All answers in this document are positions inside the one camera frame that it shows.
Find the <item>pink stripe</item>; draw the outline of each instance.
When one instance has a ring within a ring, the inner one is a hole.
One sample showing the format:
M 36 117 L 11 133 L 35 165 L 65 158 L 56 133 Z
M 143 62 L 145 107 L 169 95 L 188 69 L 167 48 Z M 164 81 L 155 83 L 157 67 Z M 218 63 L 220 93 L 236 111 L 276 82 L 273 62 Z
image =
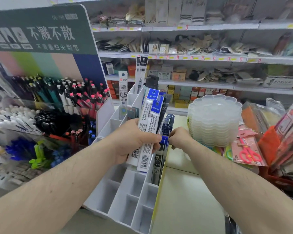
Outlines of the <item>pink stripe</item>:
M 25 75 L 24 70 L 18 65 L 16 59 L 10 52 L 0 51 L 0 62 L 9 70 L 12 75 Z
M 79 72 L 78 66 L 72 54 L 66 53 L 51 53 L 51 56 L 59 68 L 61 75 L 77 81 L 83 81 L 82 75 Z

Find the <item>green stripe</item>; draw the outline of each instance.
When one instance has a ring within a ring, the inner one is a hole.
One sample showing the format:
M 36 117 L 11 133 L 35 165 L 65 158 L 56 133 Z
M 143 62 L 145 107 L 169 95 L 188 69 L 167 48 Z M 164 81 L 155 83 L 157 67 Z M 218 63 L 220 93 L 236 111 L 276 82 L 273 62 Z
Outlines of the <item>green stripe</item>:
M 40 67 L 43 76 L 64 78 L 50 53 L 32 52 L 31 55 Z
M 18 62 L 19 67 L 24 70 L 26 75 L 30 76 L 42 74 L 41 69 L 30 52 L 11 52 L 11 54 Z

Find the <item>hand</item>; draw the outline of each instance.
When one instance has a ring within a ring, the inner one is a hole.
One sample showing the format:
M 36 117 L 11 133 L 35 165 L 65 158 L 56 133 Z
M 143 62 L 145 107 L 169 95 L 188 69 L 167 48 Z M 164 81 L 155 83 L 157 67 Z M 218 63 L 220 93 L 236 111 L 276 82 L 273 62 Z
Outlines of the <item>hand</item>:
M 168 140 L 169 144 L 172 144 L 172 149 L 179 148 L 183 150 L 187 143 L 192 140 L 192 137 L 186 129 L 178 127 L 169 134 Z
M 162 136 L 139 130 L 139 118 L 125 122 L 121 127 L 117 128 L 113 133 L 104 139 L 108 145 L 113 147 L 115 155 L 115 164 L 121 164 L 127 160 L 129 153 L 139 148 L 144 143 L 153 143 L 152 153 L 160 148 Z

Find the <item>yellow edge strip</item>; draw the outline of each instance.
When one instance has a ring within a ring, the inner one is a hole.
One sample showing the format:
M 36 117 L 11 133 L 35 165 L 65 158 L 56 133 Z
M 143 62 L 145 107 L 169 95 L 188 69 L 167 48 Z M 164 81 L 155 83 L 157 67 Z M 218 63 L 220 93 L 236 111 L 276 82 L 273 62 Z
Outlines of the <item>yellow edge strip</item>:
M 154 206 L 153 215 L 152 215 L 152 220 L 153 221 L 155 220 L 156 213 L 157 213 L 157 206 L 158 206 L 158 203 L 160 202 L 160 193 L 161 193 L 161 190 L 162 190 L 163 181 L 164 181 L 164 177 L 165 177 L 165 173 L 166 173 L 166 168 L 167 168 L 166 167 L 166 161 L 167 161 L 167 158 L 169 156 L 169 151 L 171 150 L 171 148 L 172 148 L 172 146 L 169 145 L 168 151 L 167 151 L 167 155 L 166 155 L 166 159 L 165 159 L 165 164 L 164 164 L 163 172 L 162 172 L 162 176 L 160 178 L 160 185 L 158 186 L 158 192 L 157 192 L 155 206 Z

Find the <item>white divided organizer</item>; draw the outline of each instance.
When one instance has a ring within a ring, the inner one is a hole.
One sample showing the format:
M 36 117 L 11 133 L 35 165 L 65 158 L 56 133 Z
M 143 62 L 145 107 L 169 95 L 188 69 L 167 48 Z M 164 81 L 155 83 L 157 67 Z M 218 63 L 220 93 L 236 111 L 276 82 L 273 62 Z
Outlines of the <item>white divided organizer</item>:
M 128 93 L 128 105 L 141 108 L 144 87 L 139 94 Z M 108 136 L 126 120 L 120 120 L 119 108 L 98 134 L 94 143 Z M 94 214 L 127 226 L 138 233 L 151 232 L 152 215 L 158 186 L 151 184 L 153 165 L 147 173 L 137 171 L 137 167 L 128 164 L 116 165 L 102 178 L 100 183 L 85 201 L 84 206 Z

